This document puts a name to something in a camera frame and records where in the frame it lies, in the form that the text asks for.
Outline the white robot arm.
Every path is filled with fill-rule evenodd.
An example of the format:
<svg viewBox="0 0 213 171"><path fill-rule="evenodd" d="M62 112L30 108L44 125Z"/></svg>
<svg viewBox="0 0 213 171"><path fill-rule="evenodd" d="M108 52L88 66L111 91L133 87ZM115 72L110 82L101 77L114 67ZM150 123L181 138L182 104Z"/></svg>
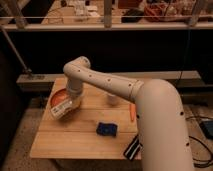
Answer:
<svg viewBox="0 0 213 171"><path fill-rule="evenodd" d="M63 72L73 97L88 83L135 104L143 171L195 171L183 104L171 83L97 72L84 56L66 63Z"/></svg>

